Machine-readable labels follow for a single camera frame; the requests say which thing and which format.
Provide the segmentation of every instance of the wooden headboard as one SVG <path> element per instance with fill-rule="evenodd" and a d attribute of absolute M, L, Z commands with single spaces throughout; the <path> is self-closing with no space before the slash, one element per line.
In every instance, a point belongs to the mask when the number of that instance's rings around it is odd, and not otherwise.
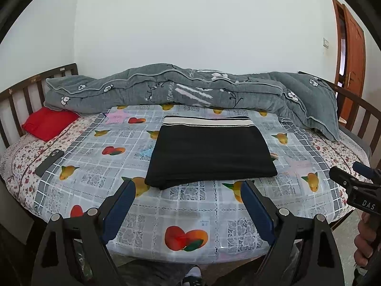
<path fill-rule="evenodd" d="M 42 85 L 43 81 L 47 78 L 54 78 L 54 77 L 60 77 L 60 76 L 63 77 L 66 75 L 78 75 L 77 64 L 75 63 L 68 64 L 66 66 L 61 66 L 59 68 L 54 68 L 54 69 L 42 72 L 40 74 L 29 77 L 9 87 L 8 89 L 5 89 L 4 91 L 0 92 L 0 102 L 6 101 L 6 100 L 8 100 L 9 102 L 10 109 L 13 116 L 13 121 L 15 122 L 16 130 L 20 137 L 24 135 L 24 130 L 21 128 L 20 120 L 16 112 L 14 94 L 22 90 L 22 92 L 24 93 L 26 108 L 30 115 L 33 113 L 33 107 L 30 101 L 29 87 L 33 85 L 37 85 L 41 106 L 43 106 L 45 101 L 45 95 L 44 95 L 44 90 Z M 0 117 L 0 135 L 1 135 L 1 138 L 3 139 L 5 147 L 8 148 L 9 140 L 6 136 L 1 117 Z"/>

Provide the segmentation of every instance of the gray comforter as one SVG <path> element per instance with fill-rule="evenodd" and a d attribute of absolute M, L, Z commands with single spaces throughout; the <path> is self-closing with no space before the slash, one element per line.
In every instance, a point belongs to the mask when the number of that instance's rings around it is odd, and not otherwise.
<path fill-rule="evenodd" d="M 80 115 L 119 105 L 180 103 L 189 106 L 263 110 L 301 128 L 340 140 L 334 92 L 310 75 L 270 72 L 233 75 L 172 64 L 131 68 L 101 79 L 83 75 L 48 78 L 45 106 Z"/>

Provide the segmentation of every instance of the finger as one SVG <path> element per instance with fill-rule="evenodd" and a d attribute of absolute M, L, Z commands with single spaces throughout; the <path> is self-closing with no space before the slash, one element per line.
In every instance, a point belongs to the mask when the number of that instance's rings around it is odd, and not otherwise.
<path fill-rule="evenodd" d="M 359 266 L 366 266 L 368 264 L 368 260 L 364 258 L 359 250 L 355 251 L 353 257 L 355 258 L 355 263 Z"/>
<path fill-rule="evenodd" d="M 376 239 L 376 232 L 369 228 L 369 226 L 365 224 L 363 220 L 359 221 L 357 229 L 359 230 L 359 233 L 363 239 L 369 242 L 373 242 Z"/>
<path fill-rule="evenodd" d="M 360 235 L 355 237 L 355 245 L 358 250 L 366 257 L 370 258 L 373 254 L 372 247 L 369 246 L 368 242 L 365 241 Z"/>
<path fill-rule="evenodd" d="M 364 223 L 367 223 L 369 221 L 369 218 L 370 218 L 370 214 L 368 214 L 366 212 L 363 212 L 361 214 L 361 219 L 364 221 Z"/>

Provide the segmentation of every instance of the wooden door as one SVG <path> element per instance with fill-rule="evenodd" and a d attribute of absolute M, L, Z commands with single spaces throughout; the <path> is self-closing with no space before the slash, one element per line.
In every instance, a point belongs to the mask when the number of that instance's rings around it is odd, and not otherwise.
<path fill-rule="evenodd" d="M 344 87 L 361 97 L 365 78 L 365 38 L 364 31 L 343 4 L 346 35 L 347 65 Z M 340 117 L 347 120 L 352 101 L 345 99 Z"/>

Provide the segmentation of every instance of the black towel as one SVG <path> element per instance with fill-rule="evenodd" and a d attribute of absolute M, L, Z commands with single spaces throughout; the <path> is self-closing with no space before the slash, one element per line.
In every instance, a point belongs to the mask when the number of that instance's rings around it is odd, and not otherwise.
<path fill-rule="evenodd" d="M 145 183 L 166 189 L 197 181 L 275 175 L 267 144 L 250 118 L 169 115 L 160 128 Z"/>

